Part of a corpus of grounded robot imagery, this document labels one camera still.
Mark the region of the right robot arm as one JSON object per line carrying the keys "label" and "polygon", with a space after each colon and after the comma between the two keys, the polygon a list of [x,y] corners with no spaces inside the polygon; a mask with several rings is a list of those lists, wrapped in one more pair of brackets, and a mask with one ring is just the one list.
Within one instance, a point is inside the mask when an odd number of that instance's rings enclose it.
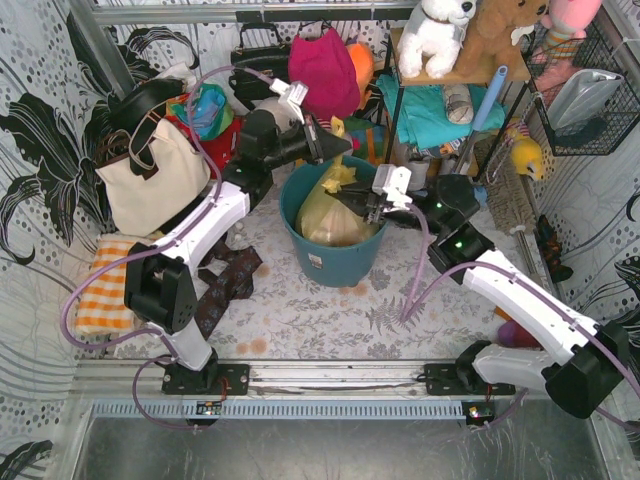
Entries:
{"label": "right robot arm", "polygon": [[448,373],[426,370],[431,394],[505,395],[522,388],[544,392],[564,412],[586,419],[622,381],[639,388],[623,327],[601,325],[562,303],[471,224],[479,203],[468,177],[440,176],[425,196],[416,196],[408,176],[407,168],[386,165],[371,180],[346,186],[328,181],[323,188],[369,223],[406,226],[416,218],[423,232],[419,261],[493,302],[540,345],[534,350],[477,341]]}

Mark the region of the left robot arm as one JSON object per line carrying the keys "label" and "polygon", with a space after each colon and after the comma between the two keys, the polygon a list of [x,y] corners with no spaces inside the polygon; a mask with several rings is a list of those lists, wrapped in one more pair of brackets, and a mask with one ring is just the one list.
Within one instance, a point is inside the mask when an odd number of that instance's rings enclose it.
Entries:
{"label": "left robot arm", "polygon": [[282,129],[272,112],[255,109],[244,120],[234,156],[211,192],[166,236],[130,249],[124,304],[167,344],[170,361],[164,367],[163,393],[227,392],[217,353],[196,321],[204,308],[198,303],[195,272],[227,231],[268,193],[273,170],[298,160],[319,165],[350,147],[338,118],[325,129],[305,114]]}

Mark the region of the yellow trash bag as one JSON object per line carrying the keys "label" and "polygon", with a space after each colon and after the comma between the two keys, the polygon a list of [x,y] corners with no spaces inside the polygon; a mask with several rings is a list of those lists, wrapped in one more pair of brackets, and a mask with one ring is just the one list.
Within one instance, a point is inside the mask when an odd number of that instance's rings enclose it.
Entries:
{"label": "yellow trash bag", "polygon": [[347,167],[344,154],[335,156],[303,202],[295,230],[306,240],[327,247],[347,247],[369,240],[379,226],[367,224],[331,194],[356,182],[356,168]]}

